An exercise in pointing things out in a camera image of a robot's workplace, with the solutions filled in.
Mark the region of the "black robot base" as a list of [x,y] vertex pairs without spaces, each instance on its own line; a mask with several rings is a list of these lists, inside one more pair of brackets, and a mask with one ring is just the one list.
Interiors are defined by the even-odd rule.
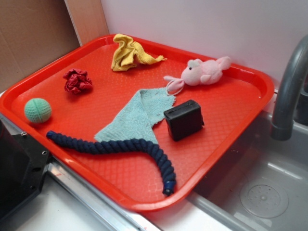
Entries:
[[1,222],[41,193],[50,158],[31,135],[12,135],[0,124]]

